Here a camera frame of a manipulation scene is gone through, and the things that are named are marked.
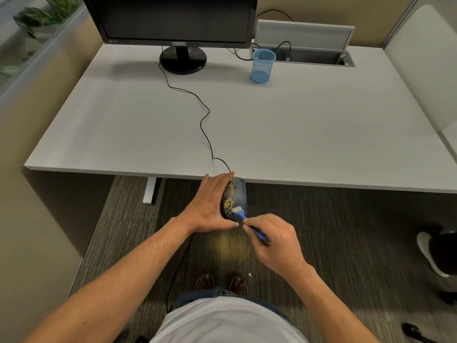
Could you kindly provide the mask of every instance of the white sneaker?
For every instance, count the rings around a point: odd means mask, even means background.
[[[430,263],[431,268],[440,276],[448,277],[449,275],[440,271],[435,261],[429,251],[429,242],[431,240],[431,236],[426,232],[419,232],[416,237],[417,245],[419,246],[420,251],[424,256],[427,258],[428,262]]]

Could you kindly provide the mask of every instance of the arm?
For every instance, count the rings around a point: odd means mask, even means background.
[[[268,236],[271,243],[265,246],[248,226],[243,225],[259,260],[292,286],[326,342],[379,343],[305,262],[292,225],[273,214],[249,218],[244,223],[260,228]]]
[[[188,236],[238,226],[219,212],[222,193],[232,176],[233,172],[209,180],[205,175],[197,195],[178,217],[72,295],[24,342],[112,342]]]

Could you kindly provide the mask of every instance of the monitor screen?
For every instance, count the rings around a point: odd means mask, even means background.
[[[85,1],[105,42],[230,47],[251,42],[257,6],[257,0]]]

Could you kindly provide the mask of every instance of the blue mesh pencil cup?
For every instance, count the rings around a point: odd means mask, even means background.
[[[268,49],[257,49],[252,57],[251,79],[259,84],[268,82],[276,54]]]

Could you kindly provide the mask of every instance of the person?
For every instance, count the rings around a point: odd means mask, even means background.
[[[179,246],[196,232],[238,226],[220,215],[222,193],[233,172],[202,180],[184,211],[119,260],[113,267],[70,296],[24,340],[26,343],[112,342],[139,307],[160,272]],[[271,240],[265,246],[248,226],[261,229]],[[327,343],[379,343],[303,258],[292,225],[266,214],[244,221],[259,260],[282,276],[296,291]],[[209,275],[198,285],[211,284]],[[247,287],[239,277],[233,289]],[[212,291],[209,297],[178,299],[153,343],[168,342],[306,342],[305,337],[272,306]]]

